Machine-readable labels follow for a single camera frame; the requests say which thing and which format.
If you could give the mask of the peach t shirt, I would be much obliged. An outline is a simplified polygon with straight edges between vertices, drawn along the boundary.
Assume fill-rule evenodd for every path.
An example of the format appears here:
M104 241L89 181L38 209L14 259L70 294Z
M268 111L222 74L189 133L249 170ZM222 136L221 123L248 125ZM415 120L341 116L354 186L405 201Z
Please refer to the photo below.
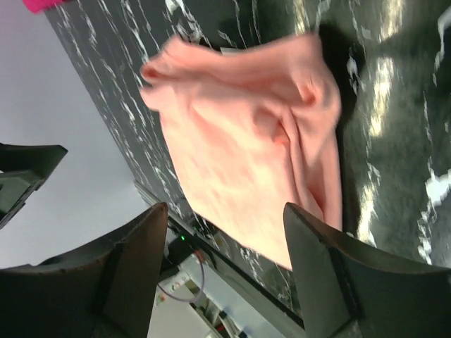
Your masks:
M317 34L226 53L173 36L141 74L196 214L286 269L286 203L342 229L340 91Z

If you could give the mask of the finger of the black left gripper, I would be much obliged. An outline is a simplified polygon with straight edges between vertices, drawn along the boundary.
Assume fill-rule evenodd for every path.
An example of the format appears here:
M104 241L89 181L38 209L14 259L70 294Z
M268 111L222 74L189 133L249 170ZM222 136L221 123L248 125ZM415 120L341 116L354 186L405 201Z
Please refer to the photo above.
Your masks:
M48 180L67 153L61 145L1 144L1 227Z

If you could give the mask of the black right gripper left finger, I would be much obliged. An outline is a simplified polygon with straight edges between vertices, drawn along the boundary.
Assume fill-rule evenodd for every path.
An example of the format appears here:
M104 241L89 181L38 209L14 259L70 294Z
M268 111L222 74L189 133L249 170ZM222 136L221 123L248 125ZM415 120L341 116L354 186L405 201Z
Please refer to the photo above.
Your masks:
M168 207L39 265L1 270L2 337L146 337Z

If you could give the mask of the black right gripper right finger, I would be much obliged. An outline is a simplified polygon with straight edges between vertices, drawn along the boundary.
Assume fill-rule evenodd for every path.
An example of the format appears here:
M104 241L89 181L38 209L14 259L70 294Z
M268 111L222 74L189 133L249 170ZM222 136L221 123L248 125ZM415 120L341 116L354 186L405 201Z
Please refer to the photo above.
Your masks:
M392 255L287 203L283 222L308 337L449 337L450 269Z

